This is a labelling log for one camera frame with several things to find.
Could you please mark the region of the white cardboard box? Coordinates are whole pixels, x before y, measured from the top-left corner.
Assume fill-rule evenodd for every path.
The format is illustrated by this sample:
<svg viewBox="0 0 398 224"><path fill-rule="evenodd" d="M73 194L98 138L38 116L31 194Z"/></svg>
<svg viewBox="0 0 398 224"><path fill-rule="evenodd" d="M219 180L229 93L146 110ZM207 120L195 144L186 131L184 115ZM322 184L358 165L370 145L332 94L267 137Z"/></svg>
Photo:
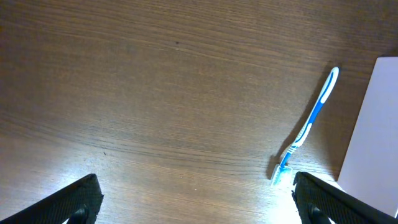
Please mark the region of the white cardboard box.
<svg viewBox="0 0 398 224"><path fill-rule="evenodd" d="M337 183L397 216L397 57L376 60Z"/></svg>

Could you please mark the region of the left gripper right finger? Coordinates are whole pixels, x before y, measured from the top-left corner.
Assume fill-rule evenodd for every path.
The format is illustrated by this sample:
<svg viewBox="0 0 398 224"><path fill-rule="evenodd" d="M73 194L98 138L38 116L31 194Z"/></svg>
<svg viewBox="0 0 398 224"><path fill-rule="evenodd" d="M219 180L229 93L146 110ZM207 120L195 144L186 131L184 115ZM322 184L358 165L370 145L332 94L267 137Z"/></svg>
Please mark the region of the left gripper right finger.
<svg viewBox="0 0 398 224"><path fill-rule="evenodd" d="M302 223L397 224L397 219L308 172L298 172L292 192Z"/></svg>

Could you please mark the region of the blue white toothbrush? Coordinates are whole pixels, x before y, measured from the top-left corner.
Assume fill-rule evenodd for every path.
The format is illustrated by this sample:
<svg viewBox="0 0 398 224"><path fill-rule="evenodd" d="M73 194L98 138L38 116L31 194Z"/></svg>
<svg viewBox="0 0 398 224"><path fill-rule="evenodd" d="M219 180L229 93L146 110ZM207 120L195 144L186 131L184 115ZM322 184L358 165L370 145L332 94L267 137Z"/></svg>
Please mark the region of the blue white toothbrush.
<svg viewBox="0 0 398 224"><path fill-rule="evenodd" d="M272 176L271 176L271 187L279 187L279 186L286 186L289 185L292 181L293 176L293 168L287 165L288 160L292 156L292 154L300 148L303 143L305 142L314 121L316 120L319 112L323 108L323 105L329 98L330 94L332 93L337 79L340 74L339 67L333 67L327 79L325 80L322 89L320 90L319 96L307 118L304 125L302 126L301 130L299 131L298 135L292 141L292 143L287 147L287 151L280 160L280 162L274 167Z"/></svg>

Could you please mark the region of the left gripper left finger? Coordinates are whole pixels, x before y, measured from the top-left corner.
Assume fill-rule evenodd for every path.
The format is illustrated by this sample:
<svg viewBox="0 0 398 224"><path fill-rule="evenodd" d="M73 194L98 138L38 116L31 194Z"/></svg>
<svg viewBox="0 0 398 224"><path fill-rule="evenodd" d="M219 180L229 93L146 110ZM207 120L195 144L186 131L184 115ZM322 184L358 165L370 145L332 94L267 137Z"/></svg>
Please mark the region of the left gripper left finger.
<svg viewBox="0 0 398 224"><path fill-rule="evenodd" d="M95 223L103 198L96 174L88 174L1 223Z"/></svg>

